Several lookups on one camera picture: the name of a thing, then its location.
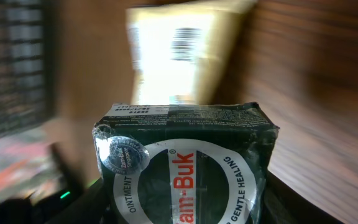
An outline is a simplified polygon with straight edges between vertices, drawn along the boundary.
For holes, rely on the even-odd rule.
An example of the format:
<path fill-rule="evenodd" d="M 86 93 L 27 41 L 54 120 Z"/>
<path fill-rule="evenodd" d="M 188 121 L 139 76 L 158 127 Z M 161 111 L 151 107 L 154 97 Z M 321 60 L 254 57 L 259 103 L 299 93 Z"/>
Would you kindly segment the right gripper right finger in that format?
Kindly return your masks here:
<path fill-rule="evenodd" d="M 263 196 L 263 224 L 340 224 L 341 221 L 307 201 L 271 172 Z"/>

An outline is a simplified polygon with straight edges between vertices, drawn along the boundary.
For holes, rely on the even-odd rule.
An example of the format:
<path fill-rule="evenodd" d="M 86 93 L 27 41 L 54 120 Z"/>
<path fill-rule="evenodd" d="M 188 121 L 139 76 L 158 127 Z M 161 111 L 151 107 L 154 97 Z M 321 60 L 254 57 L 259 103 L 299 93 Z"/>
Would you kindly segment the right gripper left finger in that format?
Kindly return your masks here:
<path fill-rule="evenodd" d="M 70 192 L 68 196 L 59 198 L 59 204 L 68 202 L 62 210 L 53 215 L 47 224 L 75 224 L 100 223 L 106 209 L 110 206 L 109 197 L 105 191 L 101 178 L 94 181 L 88 188 L 81 182 L 73 179 L 69 181 Z"/>

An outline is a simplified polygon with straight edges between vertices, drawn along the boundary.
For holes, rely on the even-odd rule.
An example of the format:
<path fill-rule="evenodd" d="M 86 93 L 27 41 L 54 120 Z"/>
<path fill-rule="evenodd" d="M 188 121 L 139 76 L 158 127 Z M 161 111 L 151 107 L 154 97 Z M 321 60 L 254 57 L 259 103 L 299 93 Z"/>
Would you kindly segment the dark green snack packet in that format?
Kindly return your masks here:
<path fill-rule="evenodd" d="M 255 103 L 115 104 L 93 128 L 117 223 L 259 223 L 278 126 Z"/>

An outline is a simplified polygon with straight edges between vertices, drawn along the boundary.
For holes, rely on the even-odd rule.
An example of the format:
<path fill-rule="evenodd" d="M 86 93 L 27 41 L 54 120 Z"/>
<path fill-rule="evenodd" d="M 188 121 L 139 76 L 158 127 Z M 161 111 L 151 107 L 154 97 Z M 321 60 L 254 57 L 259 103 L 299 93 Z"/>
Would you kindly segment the yellow snack bag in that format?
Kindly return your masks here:
<path fill-rule="evenodd" d="M 255 0 L 189 1 L 126 11 L 133 105 L 208 105 Z"/>

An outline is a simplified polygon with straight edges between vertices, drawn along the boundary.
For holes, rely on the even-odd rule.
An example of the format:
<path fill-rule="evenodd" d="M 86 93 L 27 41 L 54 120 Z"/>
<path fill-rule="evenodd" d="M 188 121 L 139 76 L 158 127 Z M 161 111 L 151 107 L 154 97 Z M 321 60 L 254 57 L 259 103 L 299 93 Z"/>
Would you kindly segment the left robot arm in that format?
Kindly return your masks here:
<path fill-rule="evenodd" d="M 69 138 L 35 129 L 0 138 L 0 223 L 47 223 L 83 193 Z"/>

